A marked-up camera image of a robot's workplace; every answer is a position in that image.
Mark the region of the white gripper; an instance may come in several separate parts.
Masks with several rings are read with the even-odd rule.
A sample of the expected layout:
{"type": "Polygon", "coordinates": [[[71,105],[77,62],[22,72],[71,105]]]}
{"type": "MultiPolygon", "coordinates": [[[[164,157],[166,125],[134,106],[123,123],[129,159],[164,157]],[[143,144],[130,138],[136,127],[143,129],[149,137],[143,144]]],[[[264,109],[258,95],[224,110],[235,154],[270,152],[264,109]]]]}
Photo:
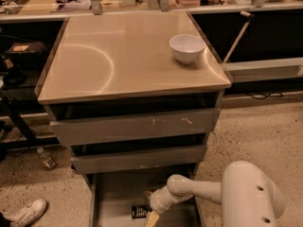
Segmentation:
{"type": "Polygon", "coordinates": [[[153,193],[144,191],[143,194],[150,200],[150,207],[153,210],[147,215],[145,227],[154,227],[159,220],[159,214],[165,213],[172,206],[172,197],[166,187],[157,189],[153,193]]]}

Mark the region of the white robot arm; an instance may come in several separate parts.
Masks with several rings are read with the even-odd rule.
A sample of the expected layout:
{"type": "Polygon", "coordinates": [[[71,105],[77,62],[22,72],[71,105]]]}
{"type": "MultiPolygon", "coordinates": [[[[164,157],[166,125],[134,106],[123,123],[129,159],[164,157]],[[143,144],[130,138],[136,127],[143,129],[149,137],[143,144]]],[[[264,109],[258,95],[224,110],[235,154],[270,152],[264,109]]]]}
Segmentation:
{"type": "Polygon", "coordinates": [[[278,186],[259,167],[245,161],[229,164],[219,182],[174,174],[164,187],[147,196],[152,210],[144,227],[155,227],[172,205],[193,197],[219,204],[223,227],[276,227],[285,211],[285,198],[278,186]]]}

